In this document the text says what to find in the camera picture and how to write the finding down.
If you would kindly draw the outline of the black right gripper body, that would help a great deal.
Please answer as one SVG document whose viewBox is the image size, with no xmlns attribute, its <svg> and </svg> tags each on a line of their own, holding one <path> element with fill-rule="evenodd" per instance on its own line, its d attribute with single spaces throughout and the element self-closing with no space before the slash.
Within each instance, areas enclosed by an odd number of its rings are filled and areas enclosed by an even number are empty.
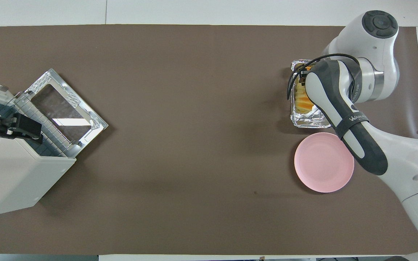
<svg viewBox="0 0 418 261">
<path fill-rule="evenodd" d="M 314 67 L 314 65 L 300 65 L 299 66 L 299 86 L 305 86 L 306 78 L 309 71 Z"/>
</svg>

